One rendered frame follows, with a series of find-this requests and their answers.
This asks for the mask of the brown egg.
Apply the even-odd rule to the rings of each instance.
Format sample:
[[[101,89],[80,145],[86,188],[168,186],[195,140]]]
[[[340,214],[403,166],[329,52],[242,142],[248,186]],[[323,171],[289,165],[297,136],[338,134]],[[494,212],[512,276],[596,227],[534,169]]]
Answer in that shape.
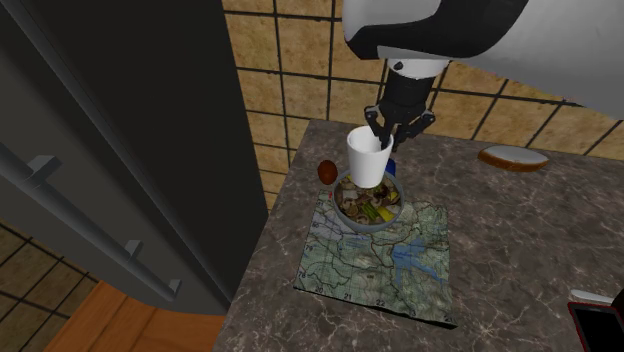
[[[330,160],[323,160],[317,168],[319,180],[325,185],[331,185],[338,176],[337,166]]]

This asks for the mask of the paper map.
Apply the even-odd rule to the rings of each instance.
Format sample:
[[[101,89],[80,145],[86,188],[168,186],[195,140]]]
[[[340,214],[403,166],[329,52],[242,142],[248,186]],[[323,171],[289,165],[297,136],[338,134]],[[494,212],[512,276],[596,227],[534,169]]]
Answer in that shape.
[[[294,287],[453,329],[445,207],[406,202],[392,225],[357,233],[318,193]]]

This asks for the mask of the grey bowl of vegetables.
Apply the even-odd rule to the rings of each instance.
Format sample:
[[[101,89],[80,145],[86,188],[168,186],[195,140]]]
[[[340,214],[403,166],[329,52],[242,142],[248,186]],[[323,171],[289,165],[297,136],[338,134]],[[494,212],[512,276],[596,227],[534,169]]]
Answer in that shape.
[[[340,174],[332,185],[331,200],[338,217],[357,232],[377,232],[388,228],[404,208],[404,191],[396,177],[385,172],[372,188],[355,184],[349,171]]]

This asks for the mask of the white flat object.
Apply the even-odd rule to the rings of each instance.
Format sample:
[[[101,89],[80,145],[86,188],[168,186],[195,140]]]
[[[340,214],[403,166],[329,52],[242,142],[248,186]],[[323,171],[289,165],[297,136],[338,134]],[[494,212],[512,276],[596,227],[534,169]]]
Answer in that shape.
[[[599,295],[596,293],[587,292],[583,290],[578,290],[578,289],[572,289],[570,293],[576,298],[580,298],[580,299],[588,300],[588,301],[606,303],[608,305],[611,305],[612,302],[614,301],[613,297],[607,297],[607,296],[603,296],[603,295]]]

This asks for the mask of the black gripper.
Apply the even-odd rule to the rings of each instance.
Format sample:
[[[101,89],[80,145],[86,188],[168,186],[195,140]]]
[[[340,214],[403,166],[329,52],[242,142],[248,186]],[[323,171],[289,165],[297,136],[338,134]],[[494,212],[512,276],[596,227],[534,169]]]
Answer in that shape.
[[[408,138],[416,137],[435,122],[435,115],[427,111],[426,105],[434,81],[434,77],[415,79],[394,71],[388,73],[379,104],[364,109],[366,122],[382,148],[389,145],[394,124],[400,124],[392,147],[396,152]]]

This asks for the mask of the slice of bread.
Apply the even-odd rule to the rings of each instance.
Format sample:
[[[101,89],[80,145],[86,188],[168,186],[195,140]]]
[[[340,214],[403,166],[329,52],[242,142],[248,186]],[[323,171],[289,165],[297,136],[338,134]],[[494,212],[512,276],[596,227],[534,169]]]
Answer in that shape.
[[[535,172],[549,163],[538,152],[507,145],[495,145],[481,150],[478,159],[488,165],[513,172]]]

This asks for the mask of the white cup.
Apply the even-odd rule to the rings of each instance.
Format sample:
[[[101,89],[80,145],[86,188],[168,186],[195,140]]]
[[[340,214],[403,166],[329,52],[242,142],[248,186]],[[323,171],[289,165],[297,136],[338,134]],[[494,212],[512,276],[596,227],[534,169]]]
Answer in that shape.
[[[356,186],[373,188],[381,183],[393,148],[389,137],[385,147],[369,126],[353,129],[347,136],[350,176]]]

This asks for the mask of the dark grey refrigerator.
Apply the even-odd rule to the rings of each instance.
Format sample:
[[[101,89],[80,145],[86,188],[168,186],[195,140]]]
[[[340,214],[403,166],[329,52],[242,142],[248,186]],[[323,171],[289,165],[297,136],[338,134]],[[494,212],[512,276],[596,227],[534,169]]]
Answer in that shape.
[[[225,314],[267,208],[221,0],[0,0],[0,217]]]

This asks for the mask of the red phone with black screen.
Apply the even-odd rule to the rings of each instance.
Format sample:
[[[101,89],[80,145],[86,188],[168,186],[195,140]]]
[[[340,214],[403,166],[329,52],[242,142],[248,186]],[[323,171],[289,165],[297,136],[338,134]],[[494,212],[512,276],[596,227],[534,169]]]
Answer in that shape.
[[[568,302],[584,352],[624,352],[624,320],[615,307]]]

